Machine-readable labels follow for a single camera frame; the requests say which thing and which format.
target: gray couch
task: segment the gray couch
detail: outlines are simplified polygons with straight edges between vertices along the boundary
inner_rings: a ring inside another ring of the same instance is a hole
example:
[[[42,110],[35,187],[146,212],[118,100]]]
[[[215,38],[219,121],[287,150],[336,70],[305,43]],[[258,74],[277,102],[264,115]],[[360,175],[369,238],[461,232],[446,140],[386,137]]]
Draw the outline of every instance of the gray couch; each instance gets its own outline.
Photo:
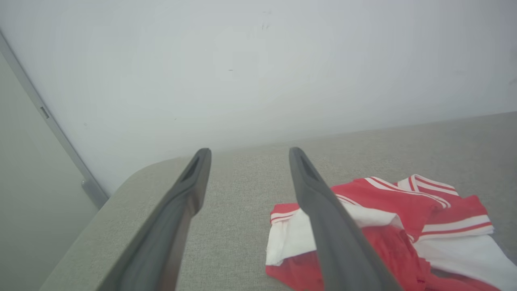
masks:
[[[301,147],[328,185],[418,173],[478,195],[494,239],[517,262],[517,112],[213,152],[205,203],[193,219],[178,290],[288,290],[264,272],[269,213],[296,202],[288,149]],[[99,211],[42,290],[95,290],[189,161],[132,175]]]

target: metal frame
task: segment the metal frame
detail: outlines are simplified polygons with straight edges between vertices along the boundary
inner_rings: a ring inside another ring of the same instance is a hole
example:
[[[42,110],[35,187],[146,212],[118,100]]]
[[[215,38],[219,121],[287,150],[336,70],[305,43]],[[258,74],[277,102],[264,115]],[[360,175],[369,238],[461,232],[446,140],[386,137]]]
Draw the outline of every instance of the metal frame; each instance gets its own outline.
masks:
[[[56,120],[52,117],[50,110],[48,110],[48,108],[45,106],[45,103],[43,102],[38,92],[32,85],[27,74],[18,62],[18,59],[9,47],[9,44],[7,44],[7,41],[4,38],[4,35],[1,31],[0,52],[2,53],[2,55],[4,55],[7,64],[9,64],[9,66],[11,67],[12,71],[14,72],[14,75],[16,76],[16,78],[22,85],[22,88],[25,90],[25,92],[33,102],[34,106],[36,106],[36,109],[41,114],[41,117],[43,117],[47,125],[50,127],[50,130],[52,130],[57,140],[61,144],[61,146],[65,149],[66,153],[72,159],[72,162],[75,164],[77,169],[79,169],[79,172],[81,172],[81,174],[83,175],[84,181],[81,183],[81,187],[83,188],[84,192],[86,192],[86,194],[90,197],[95,206],[97,206],[100,209],[108,200],[108,196],[102,190],[99,183],[97,183],[90,170],[88,170],[88,168],[82,161],[81,157],[79,157],[79,155],[73,148],[72,144],[65,136],[65,133],[63,133],[59,125],[56,123]]]

